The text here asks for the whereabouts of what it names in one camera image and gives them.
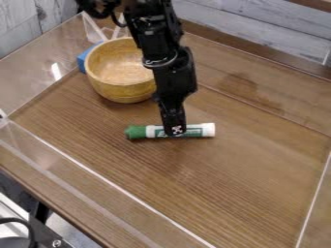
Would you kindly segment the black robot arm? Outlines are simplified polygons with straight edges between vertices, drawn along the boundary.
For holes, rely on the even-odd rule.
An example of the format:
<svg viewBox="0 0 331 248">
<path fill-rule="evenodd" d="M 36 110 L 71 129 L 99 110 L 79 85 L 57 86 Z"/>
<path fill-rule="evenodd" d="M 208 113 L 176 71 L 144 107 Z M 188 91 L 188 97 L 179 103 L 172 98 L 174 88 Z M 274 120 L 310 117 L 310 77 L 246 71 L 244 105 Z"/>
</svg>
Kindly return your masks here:
<svg viewBox="0 0 331 248">
<path fill-rule="evenodd" d="M 97 19 L 128 28 L 143 52 L 143 65 L 152 70 L 154 93 L 167 136 L 187 132 L 186 98 L 196 92 L 198 82 L 192 52 L 182 45 L 183 24 L 172 0 L 75 0 L 79 8 Z"/>
</svg>

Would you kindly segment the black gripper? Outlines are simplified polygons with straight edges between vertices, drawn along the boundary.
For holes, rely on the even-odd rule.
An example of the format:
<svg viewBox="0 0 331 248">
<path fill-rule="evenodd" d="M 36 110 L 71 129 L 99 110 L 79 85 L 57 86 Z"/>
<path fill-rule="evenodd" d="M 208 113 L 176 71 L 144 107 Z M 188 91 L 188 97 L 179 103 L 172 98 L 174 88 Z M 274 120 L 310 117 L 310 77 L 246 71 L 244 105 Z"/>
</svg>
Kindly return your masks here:
<svg viewBox="0 0 331 248">
<path fill-rule="evenodd" d="M 187 116 L 183 103 L 196 91 L 196 74 L 191 49 L 182 46 L 174 63 L 152 70 L 164 133 L 168 137 L 187 131 Z"/>
</svg>

